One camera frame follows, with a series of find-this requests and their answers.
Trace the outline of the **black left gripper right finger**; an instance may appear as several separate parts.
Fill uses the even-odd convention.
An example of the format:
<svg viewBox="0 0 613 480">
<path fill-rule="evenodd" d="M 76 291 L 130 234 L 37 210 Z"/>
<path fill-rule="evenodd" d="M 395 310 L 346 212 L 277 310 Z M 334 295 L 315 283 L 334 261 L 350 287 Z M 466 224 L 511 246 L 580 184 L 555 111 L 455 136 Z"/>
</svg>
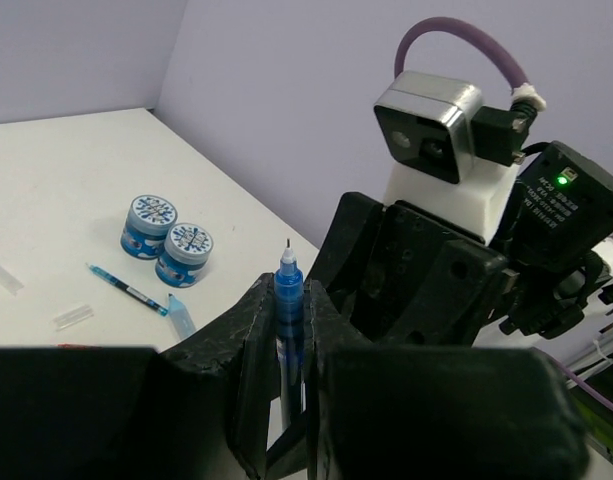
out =
<svg viewBox="0 0 613 480">
<path fill-rule="evenodd" d="M 533 349 L 370 342 L 312 281 L 312 479 L 581 479 L 586 428 Z"/>
</svg>

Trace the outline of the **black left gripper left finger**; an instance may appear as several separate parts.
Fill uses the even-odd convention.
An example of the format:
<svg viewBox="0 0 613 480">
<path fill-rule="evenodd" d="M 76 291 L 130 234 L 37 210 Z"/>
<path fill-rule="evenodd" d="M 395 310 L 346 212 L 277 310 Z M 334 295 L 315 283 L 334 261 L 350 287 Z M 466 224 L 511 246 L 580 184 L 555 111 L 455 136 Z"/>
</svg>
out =
<svg viewBox="0 0 613 480">
<path fill-rule="evenodd" d="M 0 479 L 261 479 L 273 281 L 164 352 L 0 348 Z"/>
</svg>

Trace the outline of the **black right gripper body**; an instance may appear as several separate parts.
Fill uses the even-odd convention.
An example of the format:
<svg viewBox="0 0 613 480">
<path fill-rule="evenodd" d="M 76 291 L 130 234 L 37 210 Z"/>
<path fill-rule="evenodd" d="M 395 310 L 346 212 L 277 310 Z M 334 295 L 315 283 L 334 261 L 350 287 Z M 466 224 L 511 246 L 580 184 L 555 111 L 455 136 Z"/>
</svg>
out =
<svg viewBox="0 0 613 480">
<path fill-rule="evenodd" d="M 316 341 L 471 345 L 497 323 L 551 340 L 611 277 L 593 247 L 613 232 L 613 196 L 586 196 L 553 232 L 520 202 L 490 245 L 405 201 L 345 193 L 310 270 Z"/>
</svg>

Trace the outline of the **dark blue gel pen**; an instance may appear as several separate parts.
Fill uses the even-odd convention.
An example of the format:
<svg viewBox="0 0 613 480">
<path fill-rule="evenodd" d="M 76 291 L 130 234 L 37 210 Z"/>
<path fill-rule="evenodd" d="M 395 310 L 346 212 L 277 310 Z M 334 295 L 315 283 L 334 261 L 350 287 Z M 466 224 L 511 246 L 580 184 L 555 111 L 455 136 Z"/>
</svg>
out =
<svg viewBox="0 0 613 480">
<path fill-rule="evenodd" d="M 289 239 L 274 274 L 274 299 L 282 428 L 287 430 L 303 411 L 304 359 L 304 276 Z"/>
</svg>

